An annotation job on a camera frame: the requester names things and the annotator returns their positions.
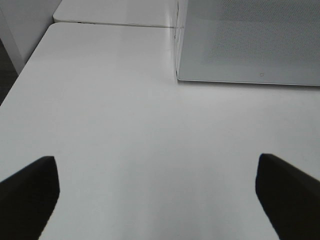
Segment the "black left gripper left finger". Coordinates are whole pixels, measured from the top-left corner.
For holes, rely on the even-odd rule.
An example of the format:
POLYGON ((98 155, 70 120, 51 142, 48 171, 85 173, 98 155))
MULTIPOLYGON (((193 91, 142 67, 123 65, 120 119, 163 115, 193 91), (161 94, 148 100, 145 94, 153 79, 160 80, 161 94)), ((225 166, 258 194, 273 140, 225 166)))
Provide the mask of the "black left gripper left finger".
POLYGON ((38 240, 60 196, 56 160, 44 156, 0 182, 0 238, 38 240))

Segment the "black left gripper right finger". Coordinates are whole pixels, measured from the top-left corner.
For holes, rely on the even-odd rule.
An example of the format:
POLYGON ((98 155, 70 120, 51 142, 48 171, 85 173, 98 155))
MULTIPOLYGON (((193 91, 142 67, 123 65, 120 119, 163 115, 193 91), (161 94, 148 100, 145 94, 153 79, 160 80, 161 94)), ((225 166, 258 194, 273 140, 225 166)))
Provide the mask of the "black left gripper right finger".
POLYGON ((320 238, 320 182, 269 153, 259 156, 255 193, 281 240, 320 238))

